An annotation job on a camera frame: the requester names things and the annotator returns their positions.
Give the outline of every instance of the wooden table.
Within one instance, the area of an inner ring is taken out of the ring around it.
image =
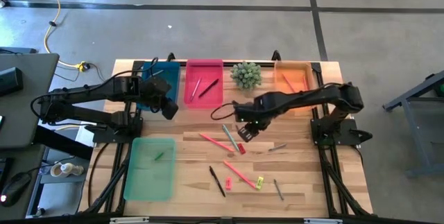
[[[116,60],[113,73],[131,69],[133,62],[134,60]],[[338,62],[321,62],[321,68],[324,83],[343,82]],[[229,68],[224,69],[224,102],[234,99],[245,103],[252,101],[254,96],[275,90],[273,68],[262,68],[262,86],[250,94],[241,93],[230,79]],[[242,142],[247,151],[245,155],[229,153],[206,141],[199,133],[208,134],[231,146],[222,130],[224,123],[233,137],[241,142],[235,130],[234,117],[213,121],[210,119],[212,110],[188,110],[183,103],[184,67],[180,77],[179,110],[172,121],[167,121],[161,114],[142,113],[143,137],[170,137],[176,140],[173,197],[168,202],[128,201],[124,212],[126,216],[328,217],[319,154],[311,140],[310,110],[288,111],[274,119],[268,129],[251,142]],[[105,103],[106,112],[123,110],[123,107],[123,103]],[[283,143],[288,144],[286,148],[268,152],[269,148]],[[97,163],[92,182],[93,201],[110,179],[116,146],[110,144]],[[100,147],[94,149],[92,162],[96,159]],[[366,211],[372,212],[359,154],[351,147],[339,146],[338,156],[345,185],[360,205]],[[262,190],[254,190],[241,181],[223,164],[223,160],[229,161],[253,182],[259,176],[264,177]],[[226,198],[221,195],[211,176],[209,165],[216,171],[221,184],[224,185],[228,176],[232,177],[233,187],[231,191],[226,192]],[[280,184],[284,201],[280,200],[273,179]],[[113,211],[118,202],[120,183],[114,195]],[[83,189],[80,211],[87,208],[87,185],[88,181]],[[332,190],[334,205],[340,211],[336,187],[332,186]]]

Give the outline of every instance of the concrete floor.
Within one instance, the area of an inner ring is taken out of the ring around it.
[[[310,6],[309,0],[62,0],[65,2]],[[317,0],[319,6],[357,8],[443,8],[443,0]],[[56,10],[3,8],[0,46],[27,46],[44,52],[43,36]],[[311,12],[204,10],[62,10],[63,23],[49,45],[66,62],[87,60],[109,76],[117,58],[270,58],[320,60]],[[374,212],[383,217],[442,223],[444,175],[408,179],[419,165],[401,109],[384,113],[382,104],[443,69],[443,14],[320,13],[329,60],[339,61],[344,80],[359,86],[365,109],[355,115],[359,128],[373,133],[362,147]],[[63,76],[75,72],[58,69]],[[74,82],[55,77],[52,87],[99,83],[95,72]],[[101,108],[102,103],[92,103]],[[58,212],[76,204],[41,205]]]

